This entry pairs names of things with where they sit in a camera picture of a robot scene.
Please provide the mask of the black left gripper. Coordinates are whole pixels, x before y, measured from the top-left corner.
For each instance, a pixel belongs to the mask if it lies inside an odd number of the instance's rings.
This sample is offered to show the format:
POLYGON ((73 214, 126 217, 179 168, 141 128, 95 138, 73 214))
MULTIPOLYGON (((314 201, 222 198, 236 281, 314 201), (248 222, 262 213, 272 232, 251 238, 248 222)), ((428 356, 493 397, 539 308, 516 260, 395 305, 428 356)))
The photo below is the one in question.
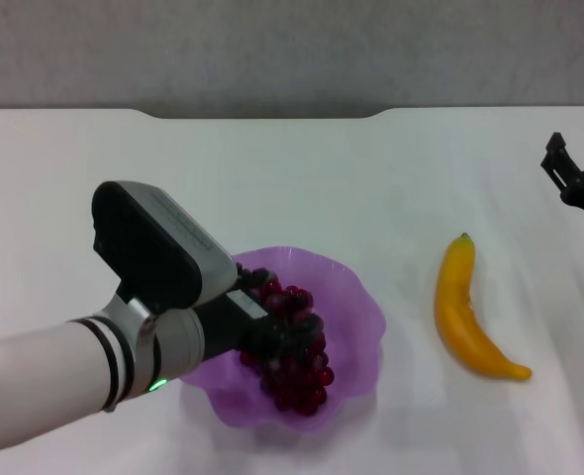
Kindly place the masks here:
POLYGON ((257 296, 276 277, 268 268, 249 269, 236 263, 235 287, 194 308, 204 335, 203 361, 242 350, 259 363, 296 355, 322 335, 322 318, 305 316, 288 323, 271 316, 257 296))

